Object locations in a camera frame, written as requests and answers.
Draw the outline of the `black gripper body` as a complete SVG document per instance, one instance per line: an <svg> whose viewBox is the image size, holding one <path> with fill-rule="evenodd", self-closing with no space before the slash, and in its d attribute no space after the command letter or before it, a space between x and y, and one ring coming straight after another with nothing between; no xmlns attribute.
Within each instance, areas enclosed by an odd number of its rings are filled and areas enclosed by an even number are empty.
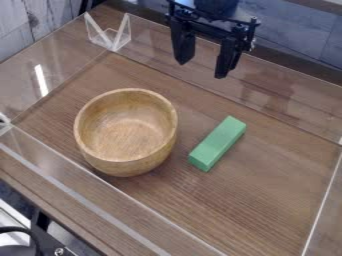
<svg viewBox="0 0 342 256"><path fill-rule="evenodd" d="M201 34L221 38L237 32L252 38L260 20L239 7L239 0L167 0L167 25L173 38Z"/></svg>

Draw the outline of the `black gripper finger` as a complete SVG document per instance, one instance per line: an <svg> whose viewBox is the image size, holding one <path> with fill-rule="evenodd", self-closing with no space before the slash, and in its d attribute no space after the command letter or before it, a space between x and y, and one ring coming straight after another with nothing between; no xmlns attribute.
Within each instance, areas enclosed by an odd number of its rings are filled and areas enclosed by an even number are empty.
<svg viewBox="0 0 342 256"><path fill-rule="evenodd" d="M173 57L180 65L185 64L195 55L195 33L188 22L175 17L169 19Z"/></svg>
<svg viewBox="0 0 342 256"><path fill-rule="evenodd" d="M227 37L220 43L220 52L216 58L215 78L221 79L235 69L243 46L236 38Z"/></svg>

